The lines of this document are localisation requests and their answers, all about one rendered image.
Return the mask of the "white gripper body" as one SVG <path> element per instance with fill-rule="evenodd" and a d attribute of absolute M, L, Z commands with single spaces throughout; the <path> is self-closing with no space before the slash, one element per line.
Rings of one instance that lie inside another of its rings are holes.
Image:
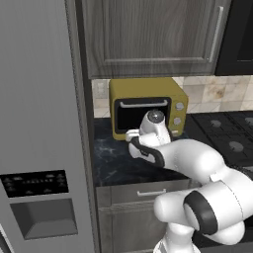
<path fill-rule="evenodd" d="M 126 142 L 130 142 L 134 137 L 139 136 L 138 129 L 130 129 L 126 132 Z"/>

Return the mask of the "grey fridge casing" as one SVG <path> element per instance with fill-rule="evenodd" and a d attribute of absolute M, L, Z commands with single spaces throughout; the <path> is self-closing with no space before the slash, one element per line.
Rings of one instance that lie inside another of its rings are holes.
<path fill-rule="evenodd" d="M 64 0 L 67 16 L 71 61 L 75 83 L 77 112 L 90 210 L 94 253 L 101 253 L 100 231 L 97 214 L 96 188 L 94 185 L 94 108 L 92 83 L 88 77 L 84 16 L 82 0 Z"/>

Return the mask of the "grey fridge door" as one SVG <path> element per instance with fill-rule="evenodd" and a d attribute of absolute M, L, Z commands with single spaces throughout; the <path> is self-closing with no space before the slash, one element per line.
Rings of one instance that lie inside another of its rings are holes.
<path fill-rule="evenodd" d="M 85 253 L 84 165 L 64 0 L 0 0 L 0 175 L 62 170 L 68 193 L 9 199 L 0 225 L 15 253 Z M 76 234 L 27 240 L 15 218 L 30 204 Z"/>

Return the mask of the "yellow toaster oven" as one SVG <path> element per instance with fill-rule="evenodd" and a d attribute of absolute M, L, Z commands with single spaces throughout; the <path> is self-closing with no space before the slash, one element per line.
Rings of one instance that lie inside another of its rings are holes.
<path fill-rule="evenodd" d="M 149 104 L 168 102 L 167 106 L 151 108 L 122 108 L 125 104 Z M 177 111 L 177 103 L 183 103 L 184 109 Z M 183 89 L 171 77 L 111 79 L 109 83 L 109 103 L 113 138 L 124 140 L 129 129 L 139 128 L 144 115 L 149 110 L 159 110 L 165 116 L 165 122 L 173 136 L 183 133 L 189 98 Z M 175 126 L 174 118 L 181 123 Z"/>

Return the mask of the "grey wood drawer front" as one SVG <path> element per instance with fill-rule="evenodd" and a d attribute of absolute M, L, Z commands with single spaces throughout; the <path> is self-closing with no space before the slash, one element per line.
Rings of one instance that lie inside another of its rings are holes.
<path fill-rule="evenodd" d="M 176 181 L 163 181 L 163 182 L 150 182 L 150 183 L 139 183 L 139 184 L 128 184 L 113 186 L 111 189 L 112 203 L 113 204 L 126 204 L 135 203 L 142 201 L 154 200 L 157 196 L 153 197 L 138 197 L 137 191 L 140 192 L 152 192 L 162 191 L 166 189 L 167 193 L 175 192 L 180 190 L 187 190 L 189 180 L 176 180 Z"/>

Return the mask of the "grey wood base cupboard door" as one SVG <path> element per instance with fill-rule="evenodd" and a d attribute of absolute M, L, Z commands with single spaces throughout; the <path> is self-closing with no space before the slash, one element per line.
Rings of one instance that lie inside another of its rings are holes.
<path fill-rule="evenodd" d="M 99 208 L 102 253 L 152 253 L 166 232 L 157 219 L 154 201 Z"/>

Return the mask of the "black gas hob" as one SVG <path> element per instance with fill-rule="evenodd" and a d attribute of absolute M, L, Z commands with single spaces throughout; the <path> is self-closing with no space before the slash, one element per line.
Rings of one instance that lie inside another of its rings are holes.
<path fill-rule="evenodd" d="M 253 171 L 253 111 L 200 113 L 192 118 L 229 167 Z"/>

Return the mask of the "black microwave oven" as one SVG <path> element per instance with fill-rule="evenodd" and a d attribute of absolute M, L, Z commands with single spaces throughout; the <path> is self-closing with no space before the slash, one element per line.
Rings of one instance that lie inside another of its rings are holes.
<path fill-rule="evenodd" d="M 214 74 L 253 75 L 253 0 L 232 0 Z"/>

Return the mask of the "grey wood wall cupboard door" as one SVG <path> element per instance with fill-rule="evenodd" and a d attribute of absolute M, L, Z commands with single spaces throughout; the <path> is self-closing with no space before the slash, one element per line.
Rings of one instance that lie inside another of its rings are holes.
<path fill-rule="evenodd" d="M 89 77 L 212 75 L 231 1 L 82 0 Z"/>

